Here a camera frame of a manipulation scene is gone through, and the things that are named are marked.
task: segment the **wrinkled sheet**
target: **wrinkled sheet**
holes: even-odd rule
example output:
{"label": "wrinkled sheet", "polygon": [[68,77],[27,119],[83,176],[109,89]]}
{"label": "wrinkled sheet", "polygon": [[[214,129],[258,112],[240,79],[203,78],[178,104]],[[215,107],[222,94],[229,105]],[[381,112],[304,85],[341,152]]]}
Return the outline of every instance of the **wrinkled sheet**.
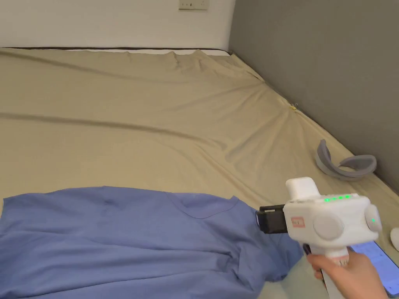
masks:
{"label": "wrinkled sheet", "polygon": [[[368,196],[383,222],[378,243],[399,262],[389,241],[398,196],[375,175],[323,174],[321,139],[333,162],[351,153],[234,55],[0,49],[0,70],[1,198],[112,185],[258,208],[285,203],[285,181],[309,176],[321,193]],[[260,298],[327,298],[312,276],[302,259]]]}

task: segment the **white handheld device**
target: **white handheld device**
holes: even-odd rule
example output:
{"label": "white handheld device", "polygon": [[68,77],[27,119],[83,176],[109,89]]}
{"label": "white handheld device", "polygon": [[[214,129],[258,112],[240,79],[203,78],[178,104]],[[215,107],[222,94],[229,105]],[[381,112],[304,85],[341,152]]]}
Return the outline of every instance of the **white handheld device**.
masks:
{"label": "white handheld device", "polygon": [[[347,246],[374,241],[382,230],[377,207],[357,194],[320,195],[309,177],[286,182],[291,200],[282,209],[288,234],[310,245],[314,254],[323,254],[343,266],[349,260]],[[326,273],[324,281],[330,299],[342,294]]]}

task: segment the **gray wall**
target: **gray wall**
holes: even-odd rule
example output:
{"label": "gray wall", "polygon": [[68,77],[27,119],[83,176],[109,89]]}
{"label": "gray wall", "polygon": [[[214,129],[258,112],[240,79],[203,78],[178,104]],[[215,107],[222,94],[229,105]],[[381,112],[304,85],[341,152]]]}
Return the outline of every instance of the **gray wall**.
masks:
{"label": "gray wall", "polygon": [[230,50],[399,190],[399,0],[237,0]]}

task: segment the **black clamp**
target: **black clamp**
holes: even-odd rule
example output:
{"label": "black clamp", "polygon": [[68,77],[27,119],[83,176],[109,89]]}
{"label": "black clamp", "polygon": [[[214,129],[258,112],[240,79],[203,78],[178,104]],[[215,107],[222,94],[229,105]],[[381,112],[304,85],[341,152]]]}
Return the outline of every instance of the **black clamp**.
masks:
{"label": "black clamp", "polygon": [[260,207],[256,212],[258,226],[265,234],[283,234],[287,233],[287,224],[285,222],[284,205]]}

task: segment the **gray neck pillow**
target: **gray neck pillow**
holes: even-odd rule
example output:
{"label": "gray neck pillow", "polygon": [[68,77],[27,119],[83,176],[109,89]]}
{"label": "gray neck pillow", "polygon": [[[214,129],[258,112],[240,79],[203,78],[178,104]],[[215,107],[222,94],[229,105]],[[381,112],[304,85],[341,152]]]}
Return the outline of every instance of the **gray neck pillow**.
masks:
{"label": "gray neck pillow", "polygon": [[374,172],[377,167],[377,160],[373,155],[359,155],[346,158],[339,164],[339,166],[350,167],[354,171],[340,169],[331,162],[331,154],[324,139],[320,141],[317,148],[316,163],[325,174],[345,181],[359,180]]}

